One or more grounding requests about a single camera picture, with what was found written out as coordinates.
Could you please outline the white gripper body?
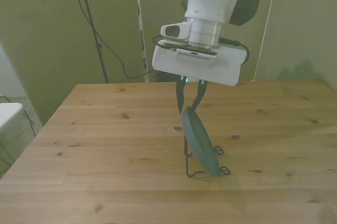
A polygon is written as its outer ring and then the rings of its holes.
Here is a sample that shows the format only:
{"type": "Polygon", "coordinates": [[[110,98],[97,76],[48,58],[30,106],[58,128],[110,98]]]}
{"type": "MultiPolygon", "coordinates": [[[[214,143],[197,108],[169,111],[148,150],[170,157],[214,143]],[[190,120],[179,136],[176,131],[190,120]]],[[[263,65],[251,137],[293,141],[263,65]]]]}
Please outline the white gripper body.
{"type": "Polygon", "coordinates": [[[221,46],[215,55],[177,48],[155,47],[152,66],[155,70],[186,76],[189,80],[205,80],[235,86],[239,81],[241,65],[247,51],[221,46]]]}

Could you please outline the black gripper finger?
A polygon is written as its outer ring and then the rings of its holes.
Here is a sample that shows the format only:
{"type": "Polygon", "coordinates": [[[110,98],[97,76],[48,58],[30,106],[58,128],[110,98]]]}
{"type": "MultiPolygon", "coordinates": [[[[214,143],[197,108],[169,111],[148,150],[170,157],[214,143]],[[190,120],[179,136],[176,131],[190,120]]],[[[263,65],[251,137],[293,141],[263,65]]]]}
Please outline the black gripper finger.
{"type": "Polygon", "coordinates": [[[208,81],[199,80],[198,88],[197,88],[197,96],[194,99],[192,107],[191,107],[192,112],[195,112],[198,105],[201,103],[201,101],[202,101],[202,99],[205,95],[206,89],[207,89],[207,84],[208,84],[208,81]]]}
{"type": "Polygon", "coordinates": [[[184,88],[186,85],[186,76],[181,76],[176,82],[176,98],[177,98],[177,107],[179,114],[182,113],[184,106],[184,88]]]}

